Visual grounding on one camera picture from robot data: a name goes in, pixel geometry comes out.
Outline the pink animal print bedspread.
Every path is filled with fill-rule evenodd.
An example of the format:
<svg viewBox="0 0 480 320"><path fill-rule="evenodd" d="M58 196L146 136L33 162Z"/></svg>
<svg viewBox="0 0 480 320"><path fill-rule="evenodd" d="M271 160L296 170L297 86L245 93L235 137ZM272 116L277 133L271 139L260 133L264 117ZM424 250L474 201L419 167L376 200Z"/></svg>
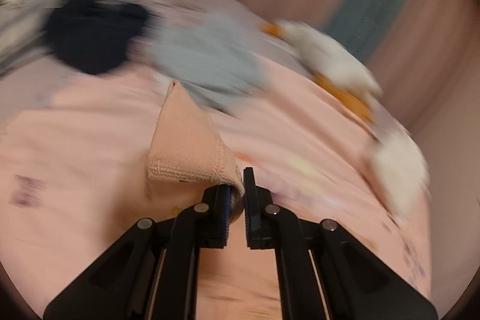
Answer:
<svg viewBox="0 0 480 320"><path fill-rule="evenodd" d="M44 55L1 78L1 263L32 308L47 304L139 218L166 219L203 186L258 185L300 218L334 218L422 295L431 293L429 205L397 222L368 180L368 127L295 69L233 0L140 0L185 32L210 17L241 27L264 86L229 113L200 108L155 65L156 40L89 76Z"/></svg>

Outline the white folded garment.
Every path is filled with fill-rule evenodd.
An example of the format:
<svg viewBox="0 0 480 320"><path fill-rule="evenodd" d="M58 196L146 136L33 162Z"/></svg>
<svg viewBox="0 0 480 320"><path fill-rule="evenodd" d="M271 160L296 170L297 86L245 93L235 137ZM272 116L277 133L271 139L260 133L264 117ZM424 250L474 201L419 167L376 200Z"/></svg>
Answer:
<svg viewBox="0 0 480 320"><path fill-rule="evenodd" d="M430 184L421 149L403 126L391 127L368 147L364 163L379 202L396 224L405 223Z"/></svg>

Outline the dark navy garment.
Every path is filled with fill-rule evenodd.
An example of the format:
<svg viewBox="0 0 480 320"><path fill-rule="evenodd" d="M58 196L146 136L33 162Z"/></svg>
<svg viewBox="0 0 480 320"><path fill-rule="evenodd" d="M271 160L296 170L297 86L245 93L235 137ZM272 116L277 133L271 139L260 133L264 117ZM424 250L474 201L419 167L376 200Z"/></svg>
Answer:
<svg viewBox="0 0 480 320"><path fill-rule="evenodd" d="M143 34L149 19L145 7L136 3L66 0L49 13L42 32L58 60L97 76L128 61L129 43Z"/></svg>

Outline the white and orange plush garment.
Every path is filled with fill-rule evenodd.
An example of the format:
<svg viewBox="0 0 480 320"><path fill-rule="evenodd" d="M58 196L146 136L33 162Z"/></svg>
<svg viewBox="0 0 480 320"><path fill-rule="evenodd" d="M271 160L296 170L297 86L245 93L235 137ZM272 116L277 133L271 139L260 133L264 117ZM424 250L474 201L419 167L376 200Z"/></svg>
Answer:
<svg viewBox="0 0 480 320"><path fill-rule="evenodd" d="M371 71L334 38L302 22L278 20L260 30L283 40L311 72L317 85L336 97L354 115L372 123L374 106L383 95Z"/></svg>

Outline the peach cartoon print garment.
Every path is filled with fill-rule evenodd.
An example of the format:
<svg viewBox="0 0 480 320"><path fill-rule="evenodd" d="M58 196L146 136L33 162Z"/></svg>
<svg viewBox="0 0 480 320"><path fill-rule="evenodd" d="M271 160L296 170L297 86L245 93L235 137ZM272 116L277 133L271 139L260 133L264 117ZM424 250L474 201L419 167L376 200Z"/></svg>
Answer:
<svg viewBox="0 0 480 320"><path fill-rule="evenodd" d="M146 161L146 193L151 199L171 196L185 206L212 185L231 185L230 221L244 208L245 188L233 153L212 118L174 80L160 110Z"/></svg>

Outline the grey folded garment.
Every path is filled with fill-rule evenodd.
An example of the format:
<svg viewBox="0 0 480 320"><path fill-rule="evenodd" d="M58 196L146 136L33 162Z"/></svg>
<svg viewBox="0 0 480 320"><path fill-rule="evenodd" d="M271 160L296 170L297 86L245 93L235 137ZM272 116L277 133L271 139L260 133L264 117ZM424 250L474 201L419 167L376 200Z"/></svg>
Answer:
<svg viewBox="0 0 480 320"><path fill-rule="evenodd" d="M260 38L217 11L197 23L163 26L154 35L151 58L195 103L231 115L243 99L268 85L256 56Z"/></svg>

